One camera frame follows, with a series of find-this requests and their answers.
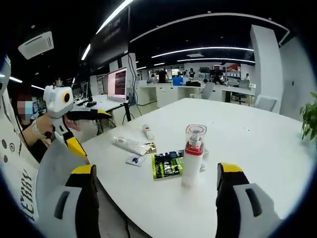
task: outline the round table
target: round table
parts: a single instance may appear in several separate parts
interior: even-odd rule
[[[200,184],[181,178],[153,179],[151,156],[141,167],[126,164],[130,153],[112,144],[113,136],[147,142],[151,128],[158,153],[185,147],[189,124],[207,126],[209,156]],[[216,234],[217,164],[241,167],[274,201],[285,219],[300,201],[315,166],[316,148],[301,141],[301,123],[256,108],[203,99],[183,99],[148,113],[83,144],[97,176],[117,206],[153,238],[211,238]]]

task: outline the green leaves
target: green leaves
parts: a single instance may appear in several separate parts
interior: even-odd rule
[[[316,93],[311,92],[311,95],[317,99]],[[310,140],[314,139],[317,136],[317,102],[305,104],[300,108],[300,114],[303,116],[302,140],[309,133],[311,133]]]

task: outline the black ceiling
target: black ceiling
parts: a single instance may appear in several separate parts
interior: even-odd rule
[[[14,17],[7,37],[7,54],[12,63],[12,75],[30,84],[45,87],[54,79],[72,78],[77,74],[78,62],[84,49],[106,17],[123,0],[30,0],[12,6]],[[257,1],[233,0],[135,0],[131,4],[131,39],[157,26],[184,17],[211,12],[237,12],[251,14],[291,27],[277,4],[270,8]],[[252,48],[251,24],[272,28],[278,40],[285,30],[266,22],[246,17],[213,16],[173,24],[150,33],[130,44],[138,67],[154,63],[174,63],[188,58],[186,52],[152,59],[170,51],[212,46]],[[36,34],[51,30],[54,49],[26,60],[17,47]],[[235,58],[252,60],[241,51],[201,51],[209,58]]]

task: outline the blue container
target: blue container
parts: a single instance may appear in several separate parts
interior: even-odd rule
[[[173,86],[182,86],[183,85],[183,77],[177,76],[173,77]]]

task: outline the bracelet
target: bracelet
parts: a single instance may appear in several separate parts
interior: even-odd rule
[[[37,124],[36,120],[34,120],[34,121],[32,122],[32,129],[33,129],[34,134],[36,134],[37,136],[39,136],[40,139],[46,138],[42,133],[40,133],[40,130],[39,130],[39,128],[38,128],[38,124]]]

